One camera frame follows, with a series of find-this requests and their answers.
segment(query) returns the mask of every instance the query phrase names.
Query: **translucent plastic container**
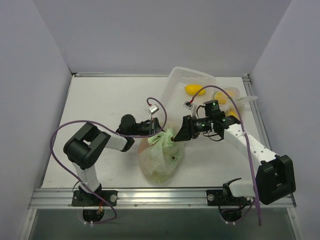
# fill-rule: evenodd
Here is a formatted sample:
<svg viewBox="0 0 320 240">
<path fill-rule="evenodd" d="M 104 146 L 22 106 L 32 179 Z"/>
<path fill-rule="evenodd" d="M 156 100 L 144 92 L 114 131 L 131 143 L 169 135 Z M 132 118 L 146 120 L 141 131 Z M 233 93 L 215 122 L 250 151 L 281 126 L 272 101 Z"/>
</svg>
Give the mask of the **translucent plastic container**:
<svg viewBox="0 0 320 240">
<path fill-rule="evenodd" d="M 189 84 L 201 86 L 215 85 L 216 78 L 209 74 L 184 67 L 175 67 L 172 70 L 160 101 L 167 111 L 168 119 L 177 124 L 182 123 L 183 116 L 191 114 L 191 111 L 184 107 L 185 101 L 190 101 L 192 97 L 185 90 L 185 87 Z M 205 89 L 205 94 L 198 95 L 193 103 L 201 105 L 206 101 L 212 100 L 213 93 L 214 88 L 208 87 Z"/>
</svg>

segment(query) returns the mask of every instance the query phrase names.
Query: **yellow fruit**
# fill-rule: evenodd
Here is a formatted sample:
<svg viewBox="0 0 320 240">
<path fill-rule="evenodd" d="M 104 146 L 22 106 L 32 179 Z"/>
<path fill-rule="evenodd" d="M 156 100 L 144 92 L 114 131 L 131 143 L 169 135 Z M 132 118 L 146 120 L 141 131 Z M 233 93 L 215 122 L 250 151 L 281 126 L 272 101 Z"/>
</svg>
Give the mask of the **yellow fruit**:
<svg viewBox="0 0 320 240">
<path fill-rule="evenodd" d="M 218 100 L 220 105 L 226 104 L 227 96 L 222 92 L 216 92 L 213 99 Z"/>
<path fill-rule="evenodd" d="M 237 119 L 239 119 L 238 114 L 237 114 L 236 111 L 230 110 L 229 113 L 228 113 L 228 116 L 231 116 L 231 115 L 235 116 Z"/>
<path fill-rule="evenodd" d="M 187 86 L 185 86 L 185 91 L 187 94 L 193 96 L 195 95 L 200 89 L 202 89 L 203 87 L 201 85 L 198 84 L 189 84 Z M 203 95 L 206 93 L 206 90 L 202 90 L 201 92 L 198 93 L 198 95 Z"/>
</svg>

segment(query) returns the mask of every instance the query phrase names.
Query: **plastic bag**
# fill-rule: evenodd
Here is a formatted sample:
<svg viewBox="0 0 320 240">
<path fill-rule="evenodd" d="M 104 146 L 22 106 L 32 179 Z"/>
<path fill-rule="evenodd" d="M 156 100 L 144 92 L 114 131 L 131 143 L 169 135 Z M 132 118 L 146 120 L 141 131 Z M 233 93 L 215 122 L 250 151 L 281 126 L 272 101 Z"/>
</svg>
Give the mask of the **plastic bag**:
<svg viewBox="0 0 320 240">
<path fill-rule="evenodd" d="M 166 132 L 143 138 L 138 148 L 138 163 L 142 173 L 150 181 L 161 184 L 174 173 L 183 157 L 183 142 L 174 142 L 172 127 Z"/>
</svg>

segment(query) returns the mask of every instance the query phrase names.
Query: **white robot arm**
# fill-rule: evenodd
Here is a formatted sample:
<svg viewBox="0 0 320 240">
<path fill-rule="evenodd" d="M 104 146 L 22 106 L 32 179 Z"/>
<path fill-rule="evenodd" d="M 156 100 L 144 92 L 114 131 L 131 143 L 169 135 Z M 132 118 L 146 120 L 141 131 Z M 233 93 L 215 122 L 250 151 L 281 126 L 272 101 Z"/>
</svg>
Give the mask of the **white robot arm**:
<svg viewBox="0 0 320 240">
<path fill-rule="evenodd" d="M 204 104 L 206 117 L 195 118 L 191 115 L 184 116 L 182 127 L 174 138 L 174 141 L 188 141 L 196 139 L 201 132 L 215 132 L 249 159 L 247 142 L 240 121 L 234 116 L 226 117 L 225 112 L 220 110 L 217 100 L 207 101 Z M 255 181 L 260 201 L 268 205 L 292 194 L 296 190 L 292 160 L 287 155 L 277 155 L 263 146 L 248 132 L 246 134 L 250 143 Z M 255 197 L 252 180 L 241 178 L 231 180 L 223 184 L 223 190 L 229 199 Z"/>
</svg>

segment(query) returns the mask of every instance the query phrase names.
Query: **gray wall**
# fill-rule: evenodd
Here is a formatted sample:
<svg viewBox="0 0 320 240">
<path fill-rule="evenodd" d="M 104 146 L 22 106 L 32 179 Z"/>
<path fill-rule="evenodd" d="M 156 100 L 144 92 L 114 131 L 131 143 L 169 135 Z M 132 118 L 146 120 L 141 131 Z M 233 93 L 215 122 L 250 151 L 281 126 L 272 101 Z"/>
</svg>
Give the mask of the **gray wall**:
<svg viewBox="0 0 320 240">
<path fill-rule="evenodd" d="M 0 239 L 16 239 L 71 74 L 31 0 L 0 1 Z"/>
<path fill-rule="evenodd" d="M 319 239 L 320 1 L 293 0 L 252 73 L 272 146 L 294 161 L 297 212 Z"/>
<path fill-rule="evenodd" d="M 33 0 L 72 72 L 251 73 L 291 0 Z"/>
</svg>

